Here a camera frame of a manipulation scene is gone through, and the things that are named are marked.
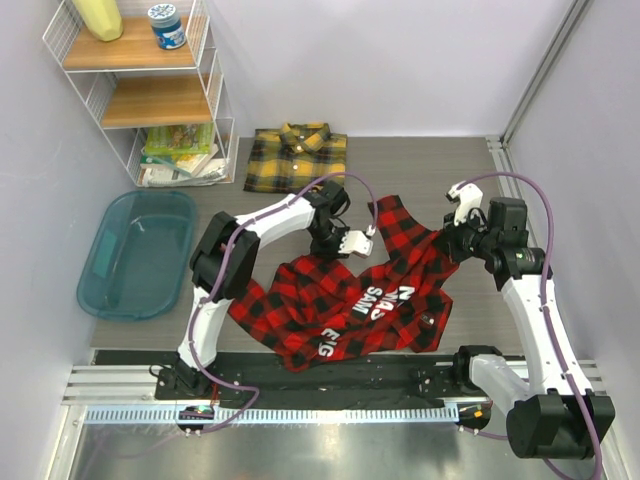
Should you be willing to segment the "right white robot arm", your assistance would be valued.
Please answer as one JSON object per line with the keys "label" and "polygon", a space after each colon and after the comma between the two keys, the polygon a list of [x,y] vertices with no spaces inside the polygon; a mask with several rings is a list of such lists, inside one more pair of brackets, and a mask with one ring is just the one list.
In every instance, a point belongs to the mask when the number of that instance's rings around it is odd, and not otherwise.
{"label": "right white robot arm", "polygon": [[482,390],[506,417],[509,445],[519,458],[587,459],[609,430],[615,408],[596,394],[572,349],[557,305],[546,253],[528,244],[527,206],[482,193],[448,194],[454,212],[443,219],[451,258],[478,258],[514,317],[527,375],[520,377],[494,347],[465,346],[454,357],[457,391]]}

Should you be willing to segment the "red black plaid shirt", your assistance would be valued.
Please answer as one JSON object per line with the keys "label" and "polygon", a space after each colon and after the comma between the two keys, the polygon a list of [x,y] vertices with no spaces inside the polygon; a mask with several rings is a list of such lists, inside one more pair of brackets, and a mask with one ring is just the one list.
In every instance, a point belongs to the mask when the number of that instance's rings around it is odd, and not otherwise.
{"label": "red black plaid shirt", "polygon": [[397,195],[370,205],[388,259],[354,275],[313,255],[281,264],[264,289],[251,281],[228,314],[301,372],[374,352],[438,348],[453,301],[443,289],[459,268],[438,248],[440,231],[416,221]]}

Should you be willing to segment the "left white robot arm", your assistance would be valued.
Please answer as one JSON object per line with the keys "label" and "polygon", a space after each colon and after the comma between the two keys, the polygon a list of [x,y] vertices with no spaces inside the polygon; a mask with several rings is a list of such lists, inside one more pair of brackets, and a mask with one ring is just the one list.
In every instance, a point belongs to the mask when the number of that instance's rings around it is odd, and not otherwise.
{"label": "left white robot arm", "polygon": [[189,262],[193,304],[171,367],[175,389],[193,399],[211,391],[213,375],[206,367],[216,358],[222,323],[232,301],[248,287],[259,250],[306,230],[313,246],[337,256],[348,229],[334,219],[349,205],[345,189],[326,181],[253,213],[219,212],[211,219]]}

